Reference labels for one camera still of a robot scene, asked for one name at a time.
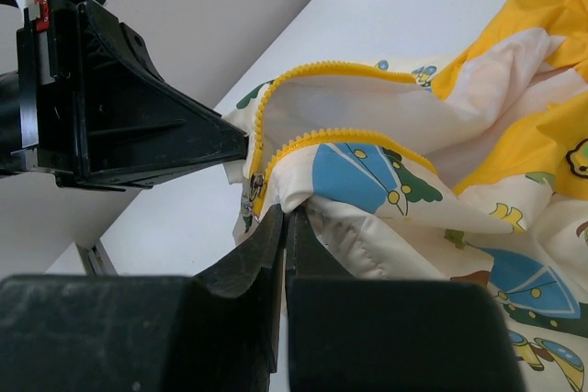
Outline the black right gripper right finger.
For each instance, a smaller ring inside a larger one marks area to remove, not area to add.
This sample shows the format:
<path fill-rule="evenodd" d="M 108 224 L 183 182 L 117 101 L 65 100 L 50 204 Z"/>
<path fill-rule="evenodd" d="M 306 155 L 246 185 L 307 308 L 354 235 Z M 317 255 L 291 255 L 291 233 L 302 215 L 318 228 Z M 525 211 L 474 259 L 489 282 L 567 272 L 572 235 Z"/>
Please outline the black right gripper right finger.
<path fill-rule="evenodd" d="M 503 317 L 480 286 L 355 278 L 301 208 L 286 250 L 291 390 L 525 389 Z"/>

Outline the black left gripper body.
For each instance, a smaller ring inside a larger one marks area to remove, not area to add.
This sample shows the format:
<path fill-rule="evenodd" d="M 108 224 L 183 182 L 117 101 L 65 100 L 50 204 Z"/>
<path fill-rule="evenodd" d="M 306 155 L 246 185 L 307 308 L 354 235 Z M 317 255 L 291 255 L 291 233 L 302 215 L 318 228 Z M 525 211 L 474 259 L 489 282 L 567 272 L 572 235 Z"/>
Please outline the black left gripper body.
<path fill-rule="evenodd" d="M 33 0 L 17 31 L 17 68 L 1 75 L 1 175 L 84 178 L 85 49 L 78 5 Z"/>

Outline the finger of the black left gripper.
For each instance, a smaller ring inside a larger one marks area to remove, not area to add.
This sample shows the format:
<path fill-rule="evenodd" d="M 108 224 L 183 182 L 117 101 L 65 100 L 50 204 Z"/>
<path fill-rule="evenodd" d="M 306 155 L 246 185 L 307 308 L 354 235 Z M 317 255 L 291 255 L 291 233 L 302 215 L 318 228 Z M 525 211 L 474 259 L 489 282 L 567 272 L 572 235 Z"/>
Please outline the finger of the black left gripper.
<path fill-rule="evenodd" d="M 103 6 L 77 7 L 75 181 L 140 188 L 241 160 L 248 138 L 169 85 L 144 39 Z"/>

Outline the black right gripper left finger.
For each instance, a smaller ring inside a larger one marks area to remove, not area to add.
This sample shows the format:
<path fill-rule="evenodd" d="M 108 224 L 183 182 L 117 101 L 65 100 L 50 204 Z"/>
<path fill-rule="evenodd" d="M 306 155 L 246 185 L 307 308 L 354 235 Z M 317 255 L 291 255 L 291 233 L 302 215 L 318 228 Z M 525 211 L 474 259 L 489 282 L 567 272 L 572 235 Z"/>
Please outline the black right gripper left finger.
<path fill-rule="evenodd" d="M 1 284 L 4 391 L 266 391 L 277 370 L 281 236 L 272 207 L 184 276 L 16 275 Z"/>

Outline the cream yellow dinosaur kids jacket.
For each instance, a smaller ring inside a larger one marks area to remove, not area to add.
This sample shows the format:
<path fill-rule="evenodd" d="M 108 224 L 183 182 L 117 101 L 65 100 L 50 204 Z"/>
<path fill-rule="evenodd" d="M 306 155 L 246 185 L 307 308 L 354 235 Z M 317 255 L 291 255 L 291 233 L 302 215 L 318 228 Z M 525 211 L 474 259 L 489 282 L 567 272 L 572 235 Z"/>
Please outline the cream yellow dinosaur kids jacket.
<path fill-rule="evenodd" d="M 587 0 L 507 0 L 454 60 L 304 64 L 227 119 L 237 242 L 304 207 L 354 276 L 485 288 L 529 390 L 587 388 Z"/>

